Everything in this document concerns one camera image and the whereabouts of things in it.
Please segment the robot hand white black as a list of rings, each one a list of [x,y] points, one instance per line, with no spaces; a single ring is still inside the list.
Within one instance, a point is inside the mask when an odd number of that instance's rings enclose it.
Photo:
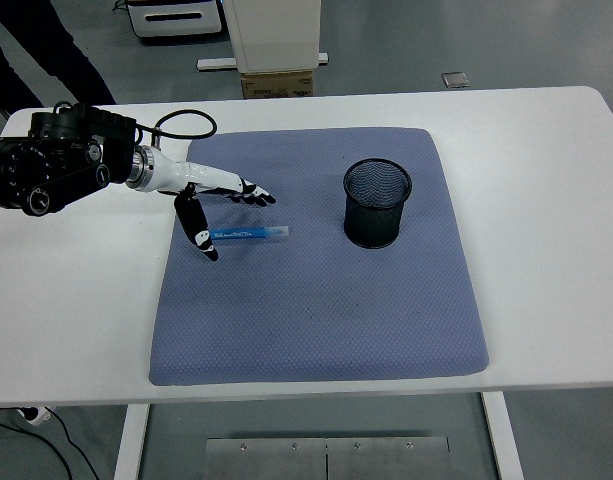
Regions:
[[[218,260],[199,195],[221,195],[234,203],[265,207],[275,198],[236,173],[192,163],[175,162],[155,149],[146,149],[149,163],[138,189],[174,196],[177,218],[188,240],[211,261]]]

